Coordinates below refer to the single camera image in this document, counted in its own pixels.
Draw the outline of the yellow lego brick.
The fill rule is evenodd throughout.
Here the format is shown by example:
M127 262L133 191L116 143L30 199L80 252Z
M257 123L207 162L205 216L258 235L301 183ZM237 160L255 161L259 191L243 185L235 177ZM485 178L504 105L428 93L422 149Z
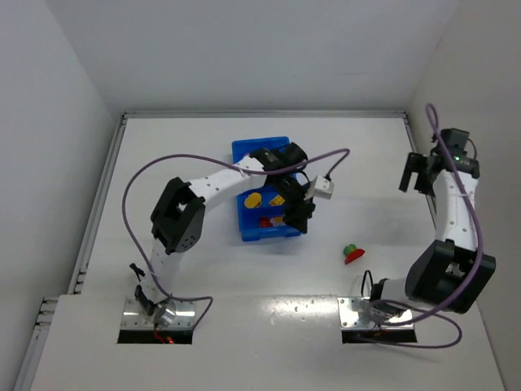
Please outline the yellow lego brick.
M280 196L276 195L270 202L270 206L281 206L285 203L285 200Z

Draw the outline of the red white flower lego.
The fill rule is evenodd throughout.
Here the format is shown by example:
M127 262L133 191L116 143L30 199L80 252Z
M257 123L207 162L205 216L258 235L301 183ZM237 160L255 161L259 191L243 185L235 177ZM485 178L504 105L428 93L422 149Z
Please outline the red white flower lego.
M283 216L272 217L270 219L270 223L272 224L272 226L285 226Z

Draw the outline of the small red lego brick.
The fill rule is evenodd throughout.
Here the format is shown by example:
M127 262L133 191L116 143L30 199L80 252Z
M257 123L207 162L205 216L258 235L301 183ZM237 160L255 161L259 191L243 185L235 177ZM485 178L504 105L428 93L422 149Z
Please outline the small red lego brick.
M271 227L272 223L268 217L261 217L259 219L259 227L260 228L268 228Z

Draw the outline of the yellow oval lego piece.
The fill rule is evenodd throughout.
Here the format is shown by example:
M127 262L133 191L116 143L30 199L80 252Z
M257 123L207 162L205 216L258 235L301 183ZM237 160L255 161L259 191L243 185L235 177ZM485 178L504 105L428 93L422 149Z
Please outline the yellow oval lego piece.
M262 195L259 192L250 193L244 200L243 205L247 209L256 209L262 205Z

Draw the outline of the green small lego brick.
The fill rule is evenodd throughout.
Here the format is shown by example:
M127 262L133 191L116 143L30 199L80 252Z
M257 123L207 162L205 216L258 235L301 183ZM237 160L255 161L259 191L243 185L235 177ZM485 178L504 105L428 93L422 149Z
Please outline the green small lego brick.
M344 247L343 254L344 256L348 256L350 253L353 253L357 250L357 246L355 244L349 244Z

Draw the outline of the red half round lego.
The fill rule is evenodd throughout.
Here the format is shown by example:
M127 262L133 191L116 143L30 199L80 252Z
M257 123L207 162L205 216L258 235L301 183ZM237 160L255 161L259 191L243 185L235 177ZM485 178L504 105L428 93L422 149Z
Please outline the red half round lego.
M348 250L345 254L344 263L348 265L349 263L355 261L356 259L362 257L366 251L362 248L356 248L352 250Z

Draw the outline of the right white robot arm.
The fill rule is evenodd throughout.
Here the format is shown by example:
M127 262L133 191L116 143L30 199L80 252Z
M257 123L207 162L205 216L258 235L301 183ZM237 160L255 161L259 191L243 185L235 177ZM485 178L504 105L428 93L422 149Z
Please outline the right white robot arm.
M399 189L414 188L435 202L435 238L403 279L381 279L371 289L372 312L381 319L401 315L403 305L434 308L445 299L446 311L465 314L496 269L496 259L484 252L474 221L479 162L465 150L468 132L440 131L440 141L426 156L411 152Z

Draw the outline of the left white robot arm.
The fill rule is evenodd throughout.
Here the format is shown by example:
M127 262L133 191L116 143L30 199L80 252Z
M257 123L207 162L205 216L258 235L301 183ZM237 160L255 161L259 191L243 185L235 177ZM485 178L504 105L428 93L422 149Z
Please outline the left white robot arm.
M272 187L284 200L284 223L306 233L315 204L307 196L309 186L299 184L294 173L305 167L307 159L297 144L289 143L280 150L258 149L203 178L170 180L151 213L152 254L135 289L144 314L158 319L164 313L173 299L170 284L184 253L199 241L205 215L219 204L246 191Z

